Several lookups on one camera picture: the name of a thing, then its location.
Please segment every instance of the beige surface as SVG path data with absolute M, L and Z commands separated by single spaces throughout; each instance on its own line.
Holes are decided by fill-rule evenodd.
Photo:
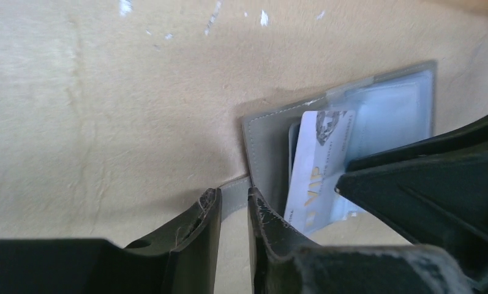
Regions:
M 438 133 L 488 113 L 488 18 L 226 0 L 206 36 L 215 4 L 133 0 L 121 18 L 117 0 L 0 1 L 0 237 L 126 245 L 246 173 L 238 117 L 425 59 L 439 60 Z M 245 211 L 223 224 L 217 293 L 250 293 L 246 230 Z M 401 242 L 370 216 L 314 238 Z

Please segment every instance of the wallet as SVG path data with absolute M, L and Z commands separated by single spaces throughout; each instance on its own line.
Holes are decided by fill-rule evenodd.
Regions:
M 220 223 L 245 207 L 254 293 L 488 293 L 488 117 L 426 139 L 436 68 L 427 61 L 243 118 L 250 177 L 206 190 L 124 249 L 0 240 L 0 293 L 212 293 Z M 360 127 L 336 192 L 414 246 L 320 246 L 283 219 L 296 125 L 305 111 L 340 105 L 358 109 Z

